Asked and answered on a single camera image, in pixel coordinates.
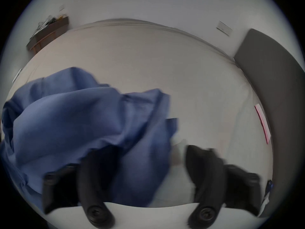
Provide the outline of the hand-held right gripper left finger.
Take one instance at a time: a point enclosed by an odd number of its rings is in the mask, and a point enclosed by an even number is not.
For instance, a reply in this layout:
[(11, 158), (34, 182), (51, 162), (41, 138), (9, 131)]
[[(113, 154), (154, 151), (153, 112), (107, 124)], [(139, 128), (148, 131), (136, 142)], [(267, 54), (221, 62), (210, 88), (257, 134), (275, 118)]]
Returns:
[(81, 204), (88, 221), (99, 229), (110, 229), (115, 217), (106, 207), (110, 185), (116, 174), (116, 150), (93, 149), (80, 163), (69, 163), (44, 175), (44, 214)]

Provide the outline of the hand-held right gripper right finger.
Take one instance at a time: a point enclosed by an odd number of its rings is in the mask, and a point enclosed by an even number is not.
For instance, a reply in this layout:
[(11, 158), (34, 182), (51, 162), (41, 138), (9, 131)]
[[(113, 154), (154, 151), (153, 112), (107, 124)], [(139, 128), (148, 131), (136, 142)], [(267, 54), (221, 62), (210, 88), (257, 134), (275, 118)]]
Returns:
[(258, 216), (261, 209), (260, 177), (232, 164), (225, 164), (213, 149), (187, 146), (185, 166), (195, 185), (193, 202), (198, 206), (188, 218), (192, 229), (207, 229), (223, 204)]

